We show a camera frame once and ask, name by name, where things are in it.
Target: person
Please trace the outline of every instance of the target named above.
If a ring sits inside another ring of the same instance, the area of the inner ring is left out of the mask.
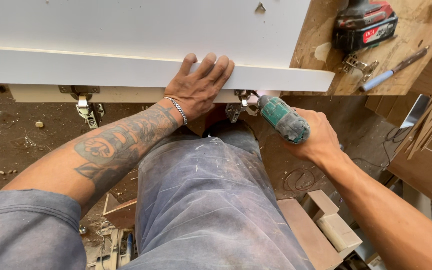
[[[85,269],[79,219],[138,165],[139,257],[121,269],[314,269],[276,204],[258,142],[244,123],[199,138],[179,128],[207,113],[234,62],[188,54],[149,109],[69,141],[0,191],[0,269]],[[432,221],[359,169],[323,113],[284,143],[316,164],[389,269],[432,269]]]

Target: gray shirt sleeve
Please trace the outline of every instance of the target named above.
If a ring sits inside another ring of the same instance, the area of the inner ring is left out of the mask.
[[[80,215],[63,194],[0,191],[0,269],[85,269]]]

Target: tattoo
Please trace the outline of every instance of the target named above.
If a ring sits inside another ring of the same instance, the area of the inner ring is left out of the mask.
[[[159,140],[176,130],[178,123],[169,113],[171,109],[154,104],[74,146],[74,150],[88,161],[75,171],[95,185],[89,207],[123,179]]]

